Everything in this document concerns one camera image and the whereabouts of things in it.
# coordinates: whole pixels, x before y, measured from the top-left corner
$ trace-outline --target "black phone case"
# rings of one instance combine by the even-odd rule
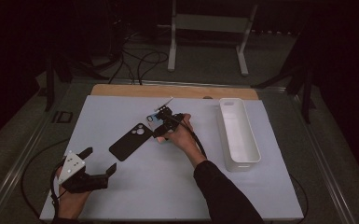
[[[113,144],[109,151],[120,161],[125,161],[138,147],[153,135],[143,123],[138,123]]]

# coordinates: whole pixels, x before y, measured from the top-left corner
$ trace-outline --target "white tray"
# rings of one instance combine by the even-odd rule
[[[226,168],[231,172],[248,171],[260,161],[260,153],[243,100],[222,98],[219,103],[217,122]]]

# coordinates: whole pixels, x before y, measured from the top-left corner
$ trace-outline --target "hand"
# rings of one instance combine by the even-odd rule
[[[62,167],[57,170],[56,176],[60,176]],[[61,185],[59,187],[60,197],[60,208],[58,212],[58,217],[77,219],[83,211],[84,204],[89,198],[91,191],[84,193],[70,193],[66,191]]]
[[[190,123],[191,115],[184,114],[182,123],[193,132],[193,127]],[[197,147],[196,141],[191,135],[190,131],[182,125],[178,125],[173,133],[165,133],[163,136],[170,139],[177,147],[182,149],[187,157],[190,159],[191,164],[196,167],[199,163],[206,161],[206,158]]]

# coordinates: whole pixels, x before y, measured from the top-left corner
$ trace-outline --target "gray carpet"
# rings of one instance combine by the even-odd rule
[[[183,82],[192,85],[230,86],[256,84],[278,74],[294,40],[290,36],[251,35],[245,51],[249,77],[240,75],[235,51],[232,48],[221,45],[219,48],[194,47],[186,43],[181,46],[179,43],[175,72],[167,72],[166,63],[159,64],[145,75],[145,83]],[[127,51],[130,51],[129,48],[138,47],[168,52],[168,46],[160,43],[146,45],[130,42],[126,46]],[[132,52],[142,57],[148,51],[132,49]],[[135,72],[139,61],[129,55],[125,57],[125,62]],[[118,66],[119,64],[115,64],[102,74],[110,77]],[[124,67],[113,83],[131,83],[128,74],[129,70]],[[283,80],[274,86],[284,87],[286,81]],[[61,159],[68,143],[65,140],[71,136],[83,102],[90,94],[93,84],[97,82],[99,81],[75,73],[72,84],[57,83],[58,97],[51,113],[44,112],[46,98],[36,95],[0,132],[0,186],[4,184],[4,180],[13,182],[12,191],[0,190],[0,223],[38,222],[21,196],[19,174],[11,169],[16,169],[13,165],[17,163],[17,159],[24,161],[24,157],[30,159],[37,152],[46,150],[28,167],[23,182],[27,197],[36,211],[40,212],[48,195],[51,169]],[[259,91],[258,94],[269,114],[287,169],[296,179],[292,180],[300,205],[304,212],[308,210],[302,223],[359,223],[359,168],[317,89],[314,88],[312,92],[315,108],[311,110],[311,125],[304,124],[299,117],[296,99],[282,93],[279,88]],[[73,112],[74,119],[71,123],[51,123],[54,111]],[[325,179],[325,167],[321,167],[320,159],[317,158],[319,154],[315,153],[315,139],[317,147],[323,151],[342,197],[350,208],[352,220],[343,221],[345,216],[342,215],[342,210],[337,206],[337,199],[332,194],[337,191],[332,190]],[[21,154],[24,150],[30,154]]]

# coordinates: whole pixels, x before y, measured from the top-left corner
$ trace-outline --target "white tabletop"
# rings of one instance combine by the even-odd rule
[[[193,178],[193,167],[186,155],[169,142],[159,144],[151,137],[125,161],[119,161],[108,148],[135,124],[147,124],[167,98],[88,96],[69,150],[87,147],[94,152],[85,159],[86,172],[104,174],[117,162],[108,189],[90,195],[80,218],[94,220],[203,220],[209,219],[206,202]],[[244,101],[261,154],[261,161],[250,171],[226,170],[217,127],[217,100],[173,99],[173,113],[189,113],[191,124],[202,142],[208,159],[249,198],[264,219],[303,218],[297,196],[281,151],[261,101]],[[41,219],[53,218],[47,198]]]

